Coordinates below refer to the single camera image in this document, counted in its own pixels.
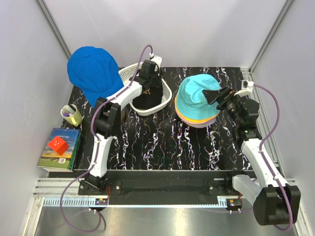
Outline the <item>black embroidered baseball cap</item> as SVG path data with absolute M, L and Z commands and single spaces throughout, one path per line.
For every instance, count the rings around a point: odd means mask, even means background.
M 154 85 L 150 86 L 147 90 L 133 99 L 132 104 L 136 109 L 148 110 L 161 103 L 163 96 L 163 87 L 161 80 L 155 82 Z

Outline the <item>teal hat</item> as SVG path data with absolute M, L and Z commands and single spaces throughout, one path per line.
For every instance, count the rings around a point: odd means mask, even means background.
M 191 119 L 206 119 L 218 115 L 217 103 L 209 105 L 202 91 L 220 90 L 219 82 L 211 75 L 199 74 L 186 77 L 180 83 L 175 97 L 175 109 Z

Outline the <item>orange bucket hat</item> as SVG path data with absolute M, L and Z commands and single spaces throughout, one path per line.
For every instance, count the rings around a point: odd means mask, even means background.
M 176 114 L 179 116 L 180 119 L 182 119 L 183 121 L 191 122 L 191 123 L 207 122 L 207 121 L 212 120 L 218 116 L 218 115 L 215 115 L 215 116 L 212 116 L 212 117 L 206 118 L 206 119 L 191 119 L 191 118 L 187 118 L 186 116 L 182 115 L 178 110 L 175 110 L 175 111 L 176 111 Z

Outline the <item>pink bucket hat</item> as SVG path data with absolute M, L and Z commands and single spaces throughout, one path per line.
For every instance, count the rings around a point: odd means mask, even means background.
M 209 119 L 209 120 L 206 120 L 206 121 L 203 121 L 203 122 L 190 121 L 190 120 L 187 120 L 187 119 L 184 119 L 184 118 L 182 118 L 182 121 L 184 123 L 186 123 L 187 125 L 189 125 L 189 126 L 205 127 L 207 125 L 211 125 L 211 124 L 215 123 L 216 122 L 216 117 L 214 117 L 212 119 Z

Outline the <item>blue hat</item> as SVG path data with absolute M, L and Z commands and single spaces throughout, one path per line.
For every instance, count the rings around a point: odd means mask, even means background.
M 67 74 L 93 108 L 98 98 L 107 98 L 124 86 L 118 64 L 103 48 L 84 46 L 77 49 L 68 60 Z

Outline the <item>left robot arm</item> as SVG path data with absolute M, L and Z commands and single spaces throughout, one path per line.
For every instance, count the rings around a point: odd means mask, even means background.
M 120 129 L 121 110 L 133 99 L 139 97 L 157 81 L 163 83 L 160 75 L 162 57 L 151 56 L 149 60 L 135 64 L 133 76 L 117 92 L 100 96 L 95 103 L 95 113 L 91 121 L 94 149 L 89 166 L 89 189 L 100 195 L 106 190 L 106 182 L 101 178 L 107 172 L 107 159 L 113 137 Z

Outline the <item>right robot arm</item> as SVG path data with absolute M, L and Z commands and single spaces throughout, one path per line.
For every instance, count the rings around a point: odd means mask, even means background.
M 260 104 L 241 97 L 228 87 L 202 91 L 209 105 L 226 111 L 235 122 L 233 139 L 249 160 L 258 183 L 242 171 L 232 171 L 223 183 L 229 195 L 239 192 L 252 205 L 256 221 L 261 226 L 274 225 L 281 231 L 289 231 L 296 223 L 301 192 L 290 185 L 269 157 L 256 126 Z

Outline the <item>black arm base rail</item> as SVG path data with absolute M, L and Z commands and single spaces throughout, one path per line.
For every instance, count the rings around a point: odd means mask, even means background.
M 119 171 L 109 170 L 100 188 L 80 181 L 79 195 L 109 194 L 109 205 L 134 207 L 207 207 L 218 197 L 239 198 L 228 183 L 233 171 Z

